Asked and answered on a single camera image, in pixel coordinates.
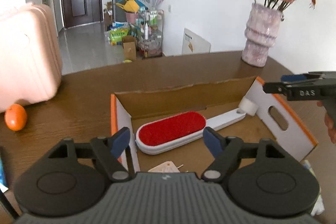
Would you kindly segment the person's right hand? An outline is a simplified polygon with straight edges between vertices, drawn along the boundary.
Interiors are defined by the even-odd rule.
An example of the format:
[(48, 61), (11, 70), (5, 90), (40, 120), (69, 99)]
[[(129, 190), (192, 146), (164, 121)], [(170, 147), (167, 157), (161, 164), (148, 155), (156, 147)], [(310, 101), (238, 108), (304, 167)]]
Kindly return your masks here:
[(325, 125), (327, 127), (327, 133), (329, 135), (329, 138), (333, 144), (336, 143), (336, 129), (335, 129), (335, 123), (331, 119), (328, 113), (325, 113), (324, 118)]

